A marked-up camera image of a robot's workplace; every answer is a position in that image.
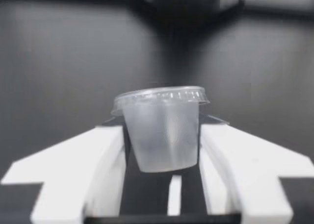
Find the clear plastic cup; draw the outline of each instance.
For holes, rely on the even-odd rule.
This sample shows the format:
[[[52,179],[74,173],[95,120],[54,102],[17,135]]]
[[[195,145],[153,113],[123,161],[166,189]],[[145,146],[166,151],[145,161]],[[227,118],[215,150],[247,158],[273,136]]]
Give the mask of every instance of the clear plastic cup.
[[[202,87],[139,90],[117,96],[113,115],[124,115],[139,168],[155,173],[197,163]]]

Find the dark background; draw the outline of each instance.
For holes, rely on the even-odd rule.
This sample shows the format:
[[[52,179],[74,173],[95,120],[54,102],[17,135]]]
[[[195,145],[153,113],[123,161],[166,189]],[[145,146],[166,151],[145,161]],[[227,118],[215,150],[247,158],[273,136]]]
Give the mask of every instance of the dark background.
[[[123,6],[2,0],[0,177],[110,118],[117,94],[171,85],[203,86],[203,113],[314,158],[312,23],[251,14],[213,30],[195,42]]]

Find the white plastic part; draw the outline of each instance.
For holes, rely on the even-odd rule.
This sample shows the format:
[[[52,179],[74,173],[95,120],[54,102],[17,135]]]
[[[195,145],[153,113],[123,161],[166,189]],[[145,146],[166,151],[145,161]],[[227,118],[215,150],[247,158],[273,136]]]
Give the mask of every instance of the white plastic part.
[[[182,177],[179,175],[172,176],[169,185],[168,216],[179,216],[181,213],[181,186]]]
[[[33,224],[82,224],[119,214],[125,169],[122,127],[97,127],[14,162],[1,184],[43,183]]]
[[[228,188],[203,146],[200,148],[199,167],[207,213],[223,215],[232,213],[232,199]]]
[[[241,224],[290,222],[293,212],[279,177],[314,177],[307,156],[228,125],[203,125],[201,144],[230,192],[233,211],[241,212]],[[219,184],[219,177],[207,176],[202,180]],[[206,185],[204,190],[212,196],[221,187]],[[228,196],[223,193],[222,199],[227,202]],[[211,209],[216,204],[210,203]]]

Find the cup lid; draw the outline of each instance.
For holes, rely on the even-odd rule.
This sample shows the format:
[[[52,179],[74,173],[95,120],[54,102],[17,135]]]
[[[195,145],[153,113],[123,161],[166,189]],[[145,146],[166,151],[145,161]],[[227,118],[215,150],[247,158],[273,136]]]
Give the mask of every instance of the cup lid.
[[[127,92],[114,99],[112,115],[122,115],[122,108],[150,100],[209,103],[205,89],[199,86],[150,88]]]

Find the gray table surface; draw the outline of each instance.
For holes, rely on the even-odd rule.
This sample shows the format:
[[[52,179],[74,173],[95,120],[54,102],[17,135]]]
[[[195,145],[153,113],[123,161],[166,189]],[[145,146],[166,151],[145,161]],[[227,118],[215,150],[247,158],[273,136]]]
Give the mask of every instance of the gray table surface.
[[[203,113],[314,159],[313,25],[242,16],[193,35],[165,37],[112,5],[1,3],[0,177],[110,118],[117,94],[171,85],[203,86]]]

